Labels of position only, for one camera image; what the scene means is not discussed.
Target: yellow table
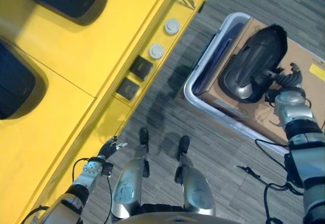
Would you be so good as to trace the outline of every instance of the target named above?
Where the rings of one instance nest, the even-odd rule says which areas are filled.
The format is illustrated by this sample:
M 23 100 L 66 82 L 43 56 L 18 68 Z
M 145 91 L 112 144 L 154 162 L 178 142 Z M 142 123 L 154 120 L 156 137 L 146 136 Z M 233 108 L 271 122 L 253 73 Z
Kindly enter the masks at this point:
M 118 135 L 195 13 L 182 0 L 108 0 L 101 16 L 79 26 L 33 0 L 0 0 L 0 36 L 47 79 L 40 104 L 18 119 L 0 120 L 0 223 L 18 223 L 50 205 L 71 184 L 74 161 L 96 155 Z M 170 18 L 180 30 L 169 36 Z M 160 43 L 161 59 L 148 49 Z M 142 81 L 129 71 L 140 55 L 153 63 Z M 116 93 L 127 77 L 139 85 L 129 101 Z

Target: black square button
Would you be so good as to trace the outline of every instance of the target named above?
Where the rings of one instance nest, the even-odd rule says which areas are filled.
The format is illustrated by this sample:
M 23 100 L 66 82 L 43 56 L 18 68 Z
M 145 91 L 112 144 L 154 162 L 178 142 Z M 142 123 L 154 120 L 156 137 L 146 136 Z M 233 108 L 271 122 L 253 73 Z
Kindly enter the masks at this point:
M 147 61 L 145 58 L 138 56 L 130 67 L 130 71 L 137 75 L 142 80 L 145 80 L 148 73 L 152 68 L 152 63 Z
M 136 95 L 139 88 L 139 85 L 132 82 L 130 79 L 124 78 L 123 82 L 117 89 L 117 92 L 130 101 Z

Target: black cable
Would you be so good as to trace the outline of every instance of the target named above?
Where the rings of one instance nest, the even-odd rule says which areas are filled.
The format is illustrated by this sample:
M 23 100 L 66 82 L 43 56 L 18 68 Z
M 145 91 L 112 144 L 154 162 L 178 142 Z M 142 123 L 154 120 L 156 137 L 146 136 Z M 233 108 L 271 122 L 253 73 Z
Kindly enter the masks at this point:
M 310 101 L 310 99 L 308 99 L 308 98 L 306 98 L 306 101 L 308 101 L 309 102 L 309 109 L 311 109 L 311 101 Z
M 72 167 L 72 182 L 75 181 L 75 167 L 76 167 L 76 164 L 77 164 L 79 161 L 89 161 L 89 158 L 81 158 L 81 159 L 77 160 L 77 161 L 73 164 L 73 167 Z
M 271 218 L 270 217 L 270 211 L 269 211 L 269 206 L 268 206 L 268 199 L 267 199 L 267 195 L 268 195 L 268 189 L 271 188 L 275 191 L 286 191 L 288 190 L 288 183 L 286 183 L 285 185 L 278 185 L 276 183 L 269 183 L 268 185 L 266 185 L 265 189 L 264 189 L 264 207 L 265 207 L 265 213 L 266 213 L 266 224 L 271 223 L 272 221 L 276 222 L 276 223 L 283 223 L 281 220 L 277 219 L 277 218 Z
M 108 182 L 108 186 L 110 187 L 110 195 L 111 195 L 111 207 L 110 207 L 110 212 L 108 212 L 108 216 L 107 216 L 107 218 L 106 218 L 106 220 L 105 220 L 104 224 L 106 224 L 106 223 L 107 223 L 107 221 L 108 221 L 108 218 L 109 218 L 109 217 L 110 217 L 110 215 L 111 215 L 111 212 L 112 212 L 112 203 L 113 203 L 113 200 L 112 200 L 112 188 L 111 188 L 110 180 L 108 179 L 108 177 L 107 177 L 107 182 Z
M 271 160 L 273 160 L 276 164 L 278 164 L 280 167 L 282 167 L 285 171 L 286 168 L 283 164 L 281 164 L 280 162 L 278 162 L 276 159 L 274 159 L 272 156 L 270 156 L 265 150 L 263 150 L 263 148 L 257 143 L 258 141 L 264 142 L 264 143 L 268 143 L 268 144 L 272 144 L 272 145 L 278 145 L 278 146 L 282 146 L 282 147 L 288 147 L 287 145 L 281 145 L 281 144 L 275 144 L 275 143 L 271 143 L 262 139 L 255 139 L 255 144 L 258 146 L 258 148 L 264 153 L 266 154 Z
M 257 141 L 261 141 L 263 143 L 267 143 L 267 144 L 272 144 L 272 145 L 276 145 L 276 146 L 281 146 L 281 147 L 288 147 L 287 144 L 276 144 L 276 143 L 273 143 L 273 142 L 269 142 L 269 141 L 265 141 L 263 139 L 256 139 Z
M 48 206 L 39 206 L 37 208 L 35 208 L 34 210 L 32 210 L 30 213 L 28 213 L 28 215 L 24 218 L 24 220 L 22 220 L 21 224 L 24 224 L 25 221 L 33 214 L 35 214 L 36 212 L 38 211 L 41 211 L 41 210 L 47 210 L 49 207 Z

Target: white round button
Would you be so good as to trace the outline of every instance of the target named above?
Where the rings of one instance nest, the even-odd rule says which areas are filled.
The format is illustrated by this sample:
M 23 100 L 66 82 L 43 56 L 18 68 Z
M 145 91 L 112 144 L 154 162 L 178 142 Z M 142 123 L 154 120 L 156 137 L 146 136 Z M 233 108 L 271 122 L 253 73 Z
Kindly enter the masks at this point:
M 174 35 L 179 31 L 181 24 L 176 18 L 168 19 L 165 23 L 165 31 L 169 35 Z
M 164 47 L 161 44 L 153 44 L 149 49 L 149 54 L 153 59 L 162 58 L 164 53 Z

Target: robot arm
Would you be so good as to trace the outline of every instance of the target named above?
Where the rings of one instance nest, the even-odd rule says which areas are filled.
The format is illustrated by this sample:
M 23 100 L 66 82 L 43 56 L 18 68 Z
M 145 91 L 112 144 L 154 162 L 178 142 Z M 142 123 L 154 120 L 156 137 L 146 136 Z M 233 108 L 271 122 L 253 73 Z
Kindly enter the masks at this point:
M 116 136 L 108 140 L 100 149 L 97 157 L 92 157 L 83 167 L 82 173 L 72 183 L 65 194 L 61 195 L 56 202 L 46 210 L 37 223 L 82 223 L 80 215 L 98 181 L 104 175 L 110 175 L 113 165 L 106 160 L 124 144 L 116 145 Z
M 305 190 L 304 223 L 323 223 L 325 135 L 311 109 L 305 104 L 305 92 L 300 88 L 302 78 L 299 68 L 292 64 L 292 70 L 293 74 L 275 78 L 275 81 L 282 85 L 282 89 L 276 93 L 271 91 L 273 95 L 269 93 L 266 98 L 267 101 L 274 102 L 274 113 L 279 117 L 288 139 L 289 153 L 284 157 L 288 171 L 287 179 Z M 288 76 L 295 76 L 297 83 L 288 85 Z

